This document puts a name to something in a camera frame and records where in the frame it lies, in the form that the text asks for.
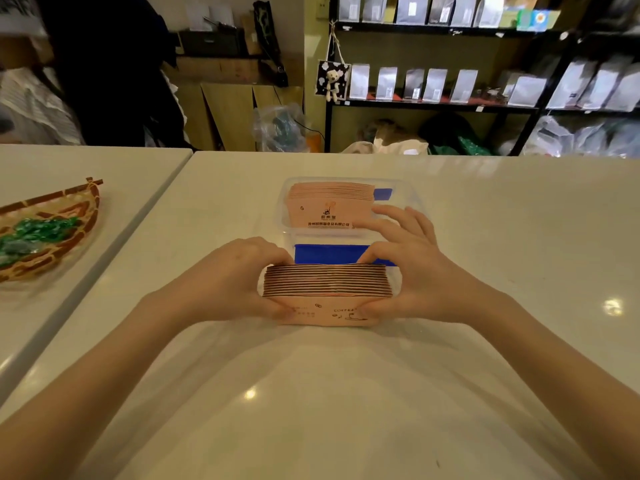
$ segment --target white cloth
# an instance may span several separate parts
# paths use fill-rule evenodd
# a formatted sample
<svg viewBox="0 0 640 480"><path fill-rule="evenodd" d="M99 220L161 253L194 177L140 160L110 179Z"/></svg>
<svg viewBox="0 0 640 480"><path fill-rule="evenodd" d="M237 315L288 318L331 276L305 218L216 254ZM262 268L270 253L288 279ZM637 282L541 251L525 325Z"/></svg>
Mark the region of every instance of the white cloth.
<svg viewBox="0 0 640 480"><path fill-rule="evenodd" d="M45 68L53 85L60 87L51 68ZM75 119L59 97L31 69L11 69L0 84L0 104L11 113L15 134L25 144L84 144Z"/></svg>

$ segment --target finger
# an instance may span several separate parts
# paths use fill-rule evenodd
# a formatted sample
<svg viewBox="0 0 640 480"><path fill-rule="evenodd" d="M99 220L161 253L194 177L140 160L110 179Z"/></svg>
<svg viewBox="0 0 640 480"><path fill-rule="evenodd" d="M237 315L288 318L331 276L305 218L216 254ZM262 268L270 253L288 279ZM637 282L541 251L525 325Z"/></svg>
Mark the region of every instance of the finger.
<svg viewBox="0 0 640 480"><path fill-rule="evenodd" d="M249 313L254 317L284 320L293 315L294 311L288 306L276 303L268 298L256 296L249 302Z"/></svg>
<svg viewBox="0 0 640 480"><path fill-rule="evenodd" d="M289 254L287 250L277 247L275 244L266 247L262 256L262 267L270 264L295 264L291 254Z"/></svg>
<svg viewBox="0 0 640 480"><path fill-rule="evenodd" d="M415 239L412 233L387 219L355 220L353 226L379 232L389 242L408 242Z"/></svg>
<svg viewBox="0 0 640 480"><path fill-rule="evenodd" d="M410 233L418 237L424 237L424 232L422 231L420 224L418 224L418 220L413 214L405 212L404 210L393 205L374 205L371 209L376 214L391 217L393 220L397 221L398 224L400 224L400 227L409 231Z"/></svg>
<svg viewBox="0 0 640 480"><path fill-rule="evenodd" d="M406 211L411 213L413 217L415 217L416 221L418 221L420 228L422 229L425 236L427 236L427 239L429 240L429 242L432 243L434 246L438 247L436 230L435 230L435 227L433 226L433 223L429 220L429 218L425 216L423 213L417 211L416 209L412 209L411 207L407 207Z"/></svg>
<svg viewBox="0 0 640 480"><path fill-rule="evenodd" d="M394 264L398 264L398 261L402 261L400 247L393 242L374 242L364 251L362 256L360 256L358 264L372 263L376 259L386 259L393 261Z"/></svg>
<svg viewBox="0 0 640 480"><path fill-rule="evenodd" d="M397 297L371 301L356 308L356 316L368 320L406 318L410 314L405 310L402 298Z"/></svg>

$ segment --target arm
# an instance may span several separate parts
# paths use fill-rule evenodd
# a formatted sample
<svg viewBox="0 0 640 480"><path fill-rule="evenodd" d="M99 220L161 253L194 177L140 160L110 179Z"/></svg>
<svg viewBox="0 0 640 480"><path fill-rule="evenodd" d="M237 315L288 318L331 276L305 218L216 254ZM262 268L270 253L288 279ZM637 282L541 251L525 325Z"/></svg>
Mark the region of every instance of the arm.
<svg viewBox="0 0 640 480"><path fill-rule="evenodd" d="M381 205L395 219L355 223L381 233L359 262L396 263L398 296L360 313L379 319L420 317L458 322L480 333L514 368L589 457L611 478L640 478L640 396L539 323L515 300L455 265L439 250L420 212Z"/></svg>
<svg viewBox="0 0 640 480"><path fill-rule="evenodd" d="M292 259L261 238L230 242L142 298L98 345L0 425L2 478L68 478L158 354L188 326L287 314L257 293L262 268L281 262Z"/></svg>

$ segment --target person's right hand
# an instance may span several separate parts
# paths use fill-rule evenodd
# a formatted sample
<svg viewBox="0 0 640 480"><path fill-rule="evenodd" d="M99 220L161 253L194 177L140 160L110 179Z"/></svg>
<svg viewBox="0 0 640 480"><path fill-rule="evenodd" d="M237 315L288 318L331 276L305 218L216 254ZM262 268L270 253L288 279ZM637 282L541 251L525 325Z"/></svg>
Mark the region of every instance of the person's right hand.
<svg viewBox="0 0 640 480"><path fill-rule="evenodd" d="M438 249L433 224L417 210L375 205L373 212L396 220L354 221L357 228L379 232L388 242L374 242L358 263L393 261L402 272L402 290L393 298L358 308L366 318L427 318L473 325L510 302L508 295L478 280Z"/></svg>

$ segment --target white label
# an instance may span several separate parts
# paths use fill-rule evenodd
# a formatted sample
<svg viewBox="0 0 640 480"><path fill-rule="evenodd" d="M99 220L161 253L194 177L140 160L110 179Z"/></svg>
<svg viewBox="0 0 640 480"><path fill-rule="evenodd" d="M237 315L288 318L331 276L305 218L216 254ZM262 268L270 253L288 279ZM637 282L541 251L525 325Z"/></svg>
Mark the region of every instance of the white label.
<svg viewBox="0 0 640 480"><path fill-rule="evenodd" d="M451 13L451 7L447 6L442 9L440 14L440 23L447 23L449 21L449 14Z"/></svg>

